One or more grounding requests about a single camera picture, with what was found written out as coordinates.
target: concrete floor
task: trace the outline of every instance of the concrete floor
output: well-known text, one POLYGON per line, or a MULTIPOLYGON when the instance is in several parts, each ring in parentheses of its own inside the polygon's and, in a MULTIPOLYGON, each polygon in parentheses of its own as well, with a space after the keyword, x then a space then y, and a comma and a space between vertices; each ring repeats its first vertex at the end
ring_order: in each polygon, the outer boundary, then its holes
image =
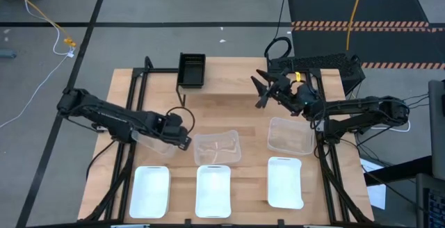
MULTIPOLYGON (((57 22, 88 22, 96 0, 35 2, 57 22)), ((443 0, 420 2, 430 22, 445 22, 443 0)), ((98 22, 275 22, 280 4, 281 0, 104 0, 98 22)), ((0 5, 0 22, 38 22, 27 15, 21 0, 0 0, 0 5)), ((283 21, 289 21, 287 3, 283 21)), ((67 30, 80 44, 86 29, 67 30)), ((288 30, 281 28, 279 35, 287 35, 288 30)), ((176 67, 181 51, 208 56, 262 56, 274 34, 273 27, 95 28, 76 87, 105 98, 113 70, 141 66, 146 55, 156 67, 176 67)), ((1 48, 18 53, 15 60, 0 60, 0 92, 6 95, 0 99, 0 107, 8 109, 0 115, 1 124, 21 111, 35 87, 61 57, 51 52, 56 39, 53 28, 0 28, 0 37, 1 48)), ((61 44, 58 50, 62 52, 64 48, 61 44)), ((273 51, 282 53, 280 47, 273 51)), ((23 116, 0 129, 2 227, 14 227, 17 222, 73 64, 74 59, 66 60, 40 89, 23 116)), ((360 97, 400 98, 426 93, 429 80, 442 80, 445 75, 442 70, 365 70, 365 74, 360 97)), ((367 146, 390 163, 430 154, 428 108, 413 110, 410 119, 409 133, 386 132, 367 146), (390 143, 390 138, 398 142, 390 143)), ((94 133, 70 123, 62 124, 28 225, 76 220, 95 141, 94 133)), ((395 187, 414 198, 413 185, 400 182, 395 187)), ((414 225, 414 208, 387 192, 387 210, 375 209, 378 221, 414 225)))

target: orange cable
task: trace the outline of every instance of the orange cable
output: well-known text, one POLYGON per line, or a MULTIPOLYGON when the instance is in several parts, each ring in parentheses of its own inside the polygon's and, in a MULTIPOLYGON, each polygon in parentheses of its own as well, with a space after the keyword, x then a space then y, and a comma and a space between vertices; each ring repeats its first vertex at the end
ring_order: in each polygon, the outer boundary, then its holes
POLYGON ((68 44, 71 47, 75 47, 76 43, 72 41, 71 36, 68 34, 68 32, 62 28, 61 26, 59 26, 57 23, 53 22, 52 20, 50 20, 36 5, 34 5, 33 3, 31 3, 29 0, 25 0, 28 4, 30 4, 34 9, 36 9, 49 23, 51 23, 53 26, 57 27, 58 29, 60 29, 66 36, 67 38, 64 40, 64 42, 66 44, 68 44))
POLYGON ((349 35, 350 35, 350 27, 353 25, 355 11, 357 10, 357 6, 359 4, 359 0, 355 0, 354 10, 352 15, 350 16, 349 25, 348 25, 348 36, 346 37, 346 51, 349 50, 349 35))

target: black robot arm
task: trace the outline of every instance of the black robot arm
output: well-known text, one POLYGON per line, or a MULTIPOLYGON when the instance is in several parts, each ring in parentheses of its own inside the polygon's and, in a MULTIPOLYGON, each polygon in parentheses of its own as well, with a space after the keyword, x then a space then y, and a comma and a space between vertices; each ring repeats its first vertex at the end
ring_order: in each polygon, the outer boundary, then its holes
POLYGON ((319 93, 308 83, 297 88, 297 93, 292 92, 291 80, 286 77, 289 73, 284 70, 281 74, 269 74, 257 70, 257 72, 270 84, 263 85, 256 78, 252 80, 257 87, 260 100, 255 105, 257 108, 266 106, 268 98, 275 99, 291 112, 291 115, 302 116, 311 122, 311 126, 319 127, 317 131, 323 133, 323 139, 327 143, 337 144, 345 132, 363 132, 376 124, 386 124, 396 127, 408 121, 409 108, 405 102, 395 97, 366 97, 364 99, 325 101, 319 93), (331 115, 353 114, 355 116, 346 120, 325 120, 331 115))
POLYGON ((162 115, 152 111, 131 111, 98 99, 84 89, 65 89, 58 105, 58 114, 63 117, 85 117, 106 127, 114 140, 132 143, 133 131, 162 140, 187 150, 191 138, 182 127, 182 118, 171 113, 162 115))

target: white paper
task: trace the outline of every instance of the white paper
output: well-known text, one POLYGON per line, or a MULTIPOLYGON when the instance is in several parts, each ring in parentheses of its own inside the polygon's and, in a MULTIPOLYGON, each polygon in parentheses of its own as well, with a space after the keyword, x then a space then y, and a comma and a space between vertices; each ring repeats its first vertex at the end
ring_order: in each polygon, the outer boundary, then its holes
MULTIPOLYGON (((383 168, 380 165, 376 165, 362 158, 360 159, 360 161, 367 172, 372 172, 374 170, 383 168)), ((383 210, 385 209, 387 187, 384 184, 380 184, 377 186, 368 186, 368 195, 369 195, 369 201, 371 202, 372 206, 378 207, 383 210)))

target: transparent plastic bin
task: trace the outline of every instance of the transparent plastic bin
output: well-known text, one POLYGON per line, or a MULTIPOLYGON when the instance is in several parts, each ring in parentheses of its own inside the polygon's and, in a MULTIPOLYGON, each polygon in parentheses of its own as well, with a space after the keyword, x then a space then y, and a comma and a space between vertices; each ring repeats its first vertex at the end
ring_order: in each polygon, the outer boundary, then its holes
POLYGON ((150 138, 148 136, 141 135, 137 131, 133 131, 131 133, 131 137, 134 140, 136 140, 139 144, 154 150, 155 152, 159 153, 160 155, 166 158, 173 157, 177 150, 177 147, 175 147, 174 145, 166 144, 155 138, 150 138))
POLYGON ((307 155, 314 151, 314 136, 309 122, 274 117, 270 121, 267 147, 276 152, 307 155))
POLYGON ((196 134, 193 146, 197 165, 235 163, 241 159, 239 136, 235 130, 219 134, 196 134))

